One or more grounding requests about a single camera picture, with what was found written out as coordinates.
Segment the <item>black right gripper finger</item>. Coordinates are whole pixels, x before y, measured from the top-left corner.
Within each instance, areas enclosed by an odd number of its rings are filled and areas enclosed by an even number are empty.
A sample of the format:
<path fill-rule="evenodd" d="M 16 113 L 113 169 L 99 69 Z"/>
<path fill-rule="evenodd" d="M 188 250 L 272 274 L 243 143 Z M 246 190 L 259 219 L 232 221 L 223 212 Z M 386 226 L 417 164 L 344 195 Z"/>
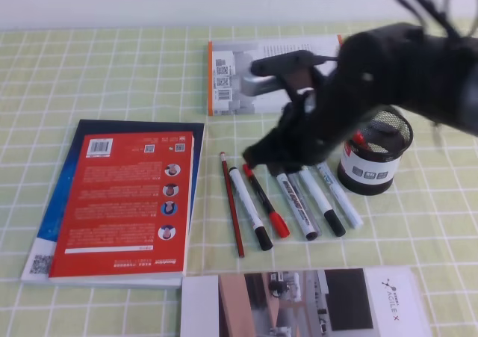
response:
<path fill-rule="evenodd" d="M 243 159 L 249 169 L 269 163 L 269 144 L 267 141 L 259 141 L 248 146 L 243 152 Z"/>

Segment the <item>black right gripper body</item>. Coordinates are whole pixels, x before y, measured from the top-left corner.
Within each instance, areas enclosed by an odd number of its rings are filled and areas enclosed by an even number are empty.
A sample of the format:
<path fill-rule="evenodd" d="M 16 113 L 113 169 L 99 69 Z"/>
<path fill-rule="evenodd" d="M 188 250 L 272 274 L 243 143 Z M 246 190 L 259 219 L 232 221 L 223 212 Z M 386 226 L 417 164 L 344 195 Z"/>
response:
<path fill-rule="evenodd" d="M 325 161 L 359 128 L 359 95 L 354 90 L 288 92 L 277 125 L 257 142 L 257 164 L 295 173 Z"/>

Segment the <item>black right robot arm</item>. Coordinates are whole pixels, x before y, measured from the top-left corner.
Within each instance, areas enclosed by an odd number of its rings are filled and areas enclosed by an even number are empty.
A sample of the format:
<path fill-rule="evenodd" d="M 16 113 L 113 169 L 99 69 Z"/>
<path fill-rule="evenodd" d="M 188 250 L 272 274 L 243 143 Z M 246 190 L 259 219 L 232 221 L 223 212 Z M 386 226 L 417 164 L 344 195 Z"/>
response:
<path fill-rule="evenodd" d="M 398 23 L 349 36 L 333 71 L 300 50 L 255 61 L 290 102 L 275 128 L 243 151 L 250 167 L 295 173 L 325 161 L 379 111 L 396 105 L 437 124 L 477 133 L 477 40 L 434 37 Z"/>

